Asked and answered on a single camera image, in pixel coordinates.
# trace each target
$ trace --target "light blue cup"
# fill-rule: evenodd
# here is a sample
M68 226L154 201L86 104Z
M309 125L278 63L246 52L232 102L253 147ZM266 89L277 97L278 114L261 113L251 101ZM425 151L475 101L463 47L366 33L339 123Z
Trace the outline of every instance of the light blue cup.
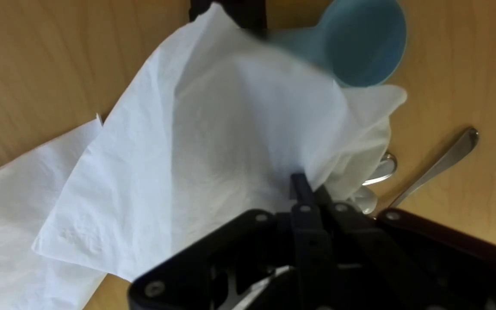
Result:
M273 33L270 46L318 66L342 87L371 87L397 70L406 23L396 0L332 0L315 28Z

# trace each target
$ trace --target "wooden surface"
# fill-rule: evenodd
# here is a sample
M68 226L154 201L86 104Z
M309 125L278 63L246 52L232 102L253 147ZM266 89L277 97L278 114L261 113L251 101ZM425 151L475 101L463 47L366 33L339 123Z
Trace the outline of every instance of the wooden surface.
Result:
M309 27L320 0L268 0L270 30ZM496 2L404 0L409 44L392 83L409 101L392 118L397 175L377 187L387 202L466 125L475 154L402 209L496 244ZM0 166L106 114L149 52L185 23L184 0L0 0ZM89 310L125 309L108 278Z

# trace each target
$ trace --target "black plastic object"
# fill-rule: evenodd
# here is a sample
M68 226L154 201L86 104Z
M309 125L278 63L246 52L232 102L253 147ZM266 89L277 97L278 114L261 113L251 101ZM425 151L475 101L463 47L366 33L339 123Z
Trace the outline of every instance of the black plastic object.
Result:
M220 4L246 33L266 44L265 0L191 0L189 21L206 13L211 2Z
M496 247L402 211L377 221L303 175L290 213L249 211L135 280L132 310L496 310Z

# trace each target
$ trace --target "crumpled napkin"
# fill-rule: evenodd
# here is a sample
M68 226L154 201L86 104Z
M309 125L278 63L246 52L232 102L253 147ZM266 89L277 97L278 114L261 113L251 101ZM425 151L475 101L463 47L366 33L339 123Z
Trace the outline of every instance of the crumpled napkin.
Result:
M340 90L211 6L144 63L32 250L132 281L247 209L287 211L292 173L346 199L404 97Z
M91 121L0 168L0 309L82 309L101 283L101 273L30 252L65 180L99 130L99 121Z

